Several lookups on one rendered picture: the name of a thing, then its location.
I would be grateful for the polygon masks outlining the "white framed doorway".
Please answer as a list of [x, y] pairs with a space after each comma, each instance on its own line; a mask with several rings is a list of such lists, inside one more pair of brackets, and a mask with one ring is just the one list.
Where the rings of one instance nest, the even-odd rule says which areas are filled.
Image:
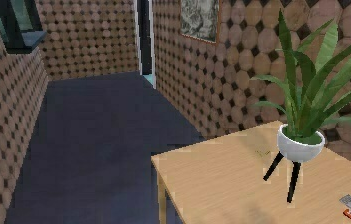
[[138, 71], [156, 88], [155, 51], [153, 32], [153, 0], [133, 0]]

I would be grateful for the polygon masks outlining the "grey framed wall picture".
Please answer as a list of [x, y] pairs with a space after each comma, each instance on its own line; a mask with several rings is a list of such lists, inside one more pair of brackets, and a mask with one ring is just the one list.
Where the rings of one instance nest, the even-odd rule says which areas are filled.
[[215, 44], [219, 26], [220, 0], [181, 0], [180, 34]]

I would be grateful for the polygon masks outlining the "light wooden table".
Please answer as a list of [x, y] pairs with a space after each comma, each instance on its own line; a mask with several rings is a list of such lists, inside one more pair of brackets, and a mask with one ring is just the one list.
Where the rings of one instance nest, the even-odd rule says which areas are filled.
[[292, 165], [277, 155], [274, 121], [155, 155], [159, 223], [170, 199], [183, 224], [351, 224], [340, 199], [351, 195], [351, 162], [325, 148], [302, 165], [287, 201]]

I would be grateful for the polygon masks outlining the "green house plant white pot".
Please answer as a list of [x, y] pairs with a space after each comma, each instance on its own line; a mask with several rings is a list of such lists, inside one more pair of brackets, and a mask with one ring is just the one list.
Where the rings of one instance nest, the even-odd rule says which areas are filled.
[[351, 103], [351, 90], [338, 100], [333, 97], [351, 80], [351, 45], [340, 53], [338, 24], [332, 20], [321, 25], [296, 48], [283, 15], [278, 17], [280, 51], [285, 57], [286, 75], [256, 75], [256, 80], [278, 85], [285, 105], [259, 101], [259, 107], [269, 106], [286, 115], [287, 123], [277, 131], [279, 152], [264, 175], [269, 178], [282, 159], [293, 163], [287, 194], [291, 202], [301, 165], [315, 158], [324, 148], [325, 137], [319, 129], [329, 124], [351, 123], [351, 117], [335, 114]]

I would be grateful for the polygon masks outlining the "dark framed window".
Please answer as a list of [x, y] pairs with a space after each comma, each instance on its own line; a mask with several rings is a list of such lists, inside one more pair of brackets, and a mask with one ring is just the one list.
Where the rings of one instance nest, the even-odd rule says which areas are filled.
[[37, 0], [0, 0], [0, 35], [9, 54], [30, 54], [42, 42]]

